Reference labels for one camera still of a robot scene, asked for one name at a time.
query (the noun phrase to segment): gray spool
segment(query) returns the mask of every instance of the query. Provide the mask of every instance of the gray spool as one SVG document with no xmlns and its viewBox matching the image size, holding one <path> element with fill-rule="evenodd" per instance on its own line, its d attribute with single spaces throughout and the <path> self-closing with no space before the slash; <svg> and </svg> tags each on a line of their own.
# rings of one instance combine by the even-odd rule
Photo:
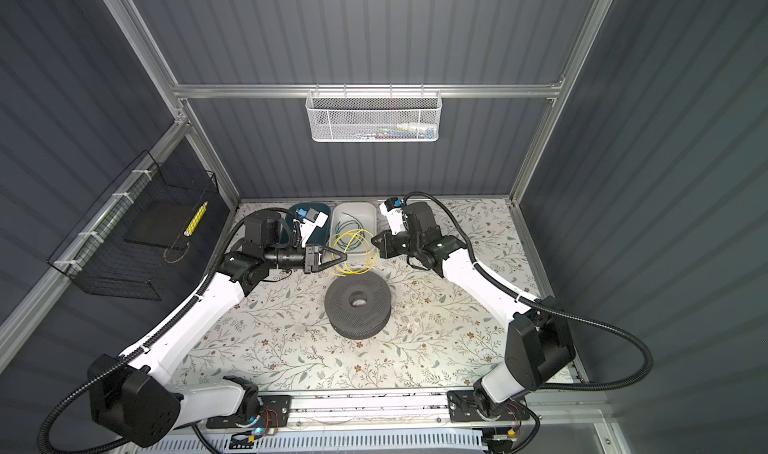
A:
<svg viewBox="0 0 768 454">
<path fill-rule="evenodd" d="M 347 339 L 368 339 L 389 321 L 392 293 L 386 281 L 374 273 L 349 275 L 328 287 L 325 305 L 337 333 Z"/>
</svg>

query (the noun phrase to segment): yellow connector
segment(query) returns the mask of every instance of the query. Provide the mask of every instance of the yellow connector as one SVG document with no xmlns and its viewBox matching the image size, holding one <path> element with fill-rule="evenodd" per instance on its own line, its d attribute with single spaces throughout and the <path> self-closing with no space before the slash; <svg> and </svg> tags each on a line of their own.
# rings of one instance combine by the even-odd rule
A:
<svg viewBox="0 0 768 454">
<path fill-rule="evenodd" d="M 200 223 L 200 219 L 203 218 L 203 214 L 205 214 L 205 210 L 208 208 L 208 201 L 206 200 L 202 206 L 200 206 L 200 209 L 197 210 L 197 213 L 192 217 L 192 220 L 190 221 L 190 225 L 187 226 L 187 230 L 184 231 L 184 235 L 186 237 L 189 237 L 192 235 L 192 232 L 194 232 L 195 228 L 197 227 L 197 224 Z"/>
</svg>

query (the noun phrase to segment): floral patterned table surface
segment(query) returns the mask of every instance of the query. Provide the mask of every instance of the floral patterned table surface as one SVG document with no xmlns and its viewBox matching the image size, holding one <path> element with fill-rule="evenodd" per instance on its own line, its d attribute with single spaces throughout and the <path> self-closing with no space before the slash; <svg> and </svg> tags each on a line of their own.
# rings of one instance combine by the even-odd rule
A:
<svg viewBox="0 0 768 454">
<path fill-rule="evenodd" d="M 504 199 L 452 199 L 446 205 L 480 260 L 538 295 Z M 290 204 L 244 203 L 236 219 L 264 207 Z M 432 207 L 442 231 L 453 232 L 447 216 Z M 379 231 L 385 228 L 379 216 Z M 392 290 L 392 314 L 371 339 L 345 339 L 330 326 L 323 298 L 336 277 L 329 270 L 295 271 L 279 283 L 260 284 L 226 313 L 184 358 L 172 382 L 232 374 L 264 391 L 470 386 L 502 361 L 503 329 L 471 295 L 432 272 L 411 269 L 402 257 L 379 259 L 372 271 Z M 552 382 L 573 382 L 568 368 Z"/>
</svg>

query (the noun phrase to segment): yellow wire coil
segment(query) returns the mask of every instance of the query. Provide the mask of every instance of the yellow wire coil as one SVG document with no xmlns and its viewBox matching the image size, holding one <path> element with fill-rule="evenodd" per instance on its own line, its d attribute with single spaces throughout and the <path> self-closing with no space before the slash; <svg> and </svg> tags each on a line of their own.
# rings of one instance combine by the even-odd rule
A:
<svg viewBox="0 0 768 454">
<path fill-rule="evenodd" d="M 194 232 L 195 228 L 197 227 L 197 224 L 200 223 L 200 219 L 203 218 L 203 214 L 205 214 L 205 210 L 208 208 L 208 201 L 206 200 L 205 203 L 203 203 L 202 206 L 200 206 L 200 209 L 197 210 L 197 213 L 192 217 L 192 220 L 190 221 L 190 225 L 187 226 L 187 230 L 184 231 L 184 235 L 186 237 L 189 237 L 192 235 L 192 232 Z"/>
<path fill-rule="evenodd" d="M 370 237 L 373 237 L 373 234 L 371 234 L 365 229 L 347 230 L 344 233 L 340 233 L 333 236 L 335 240 L 333 241 L 333 245 L 331 247 L 334 249 L 339 244 L 339 241 L 341 239 L 343 239 L 344 237 L 350 238 L 350 241 L 347 242 L 346 247 L 344 247 L 344 250 L 343 250 L 344 253 L 346 253 L 346 251 L 352 244 L 352 241 L 359 240 L 360 242 L 362 242 L 362 245 L 366 248 L 366 263 L 359 269 L 352 269 L 349 265 L 347 265 L 346 261 L 344 261 L 343 263 L 334 266 L 339 273 L 331 272 L 331 274 L 337 277 L 344 277 L 347 274 L 364 274 L 370 271 L 370 269 L 372 269 L 373 266 L 376 265 L 376 260 L 379 258 L 379 250 L 376 249 L 376 253 L 374 253 L 374 248 L 371 245 L 371 243 L 368 242 L 368 239 L 366 239 L 366 237 L 363 235 L 364 233 L 368 234 Z"/>
</svg>

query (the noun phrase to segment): black mounting plate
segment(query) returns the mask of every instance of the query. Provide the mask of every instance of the black mounting plate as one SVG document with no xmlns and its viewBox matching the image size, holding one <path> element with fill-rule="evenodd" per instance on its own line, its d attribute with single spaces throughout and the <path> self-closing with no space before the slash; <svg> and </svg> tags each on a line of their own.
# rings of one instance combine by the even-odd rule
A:
<svg viewBox="0 0 768 454">
<path fill-rule="evenodd" d="M 451 415 L 451 422 L 484 422 L 484 421 L 510 421 L 514 422 L 528 420 L 531 416 L 520 408 L 515 409 L 504 405 L 499 408 L 493 418 L 483 419 L 475 407 L 475 398 L 472 390 L 448 391 L 448 411 Z M 518 400 L 525 404 L 525 398 Z"/>
<path fill-rule="evenodd" d="M 262 410 L 268 409 L 277 413 L 277 427 L 285 427 L 288 425 L 288 415 L 290 414 L 290 396 L 259 396 L 261 398 Z M 274 427 L 275 416 L 270 412 L 270 428 Z M 259 420 L 254 427 L 261 426 L 266 427 L 266 417 L 262 416 L 262 420 Z M 237 414 L 232 416 L 217 416 L 210 417 L 205 426 L 208 429 L 241 429 L 237 427 L 237 424 L 243 424 L 244 420 Z"/>
</svg>

